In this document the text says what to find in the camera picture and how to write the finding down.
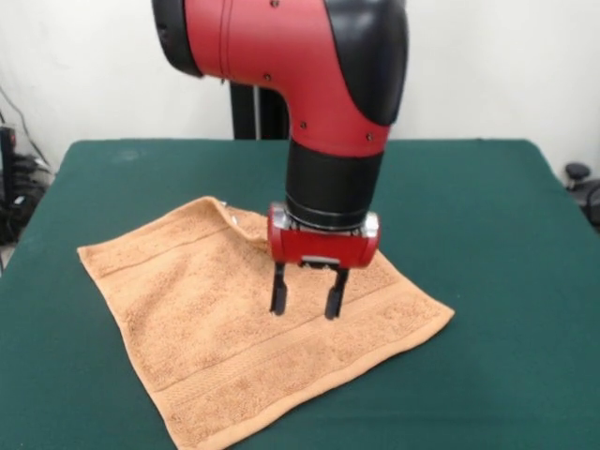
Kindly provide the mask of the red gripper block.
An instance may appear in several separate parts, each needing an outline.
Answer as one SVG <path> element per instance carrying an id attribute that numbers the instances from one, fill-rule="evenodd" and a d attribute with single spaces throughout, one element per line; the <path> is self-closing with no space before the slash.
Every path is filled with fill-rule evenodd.
<path id="1" fill-rule="evenodd" d="M 316 263 L 339 267 L 329 290 L 324 310 L 327 320 L 339 317 L 349 270 L 370 265 L 381 240 L 380 218 L 368 212 L 360 226 L 352 231 L 330 232 L 301 225 L 280 202 L 270 205 L 267 238 L 275 261 L 270 312 L 285 312 L 287 285 L 285 263 Z"/>

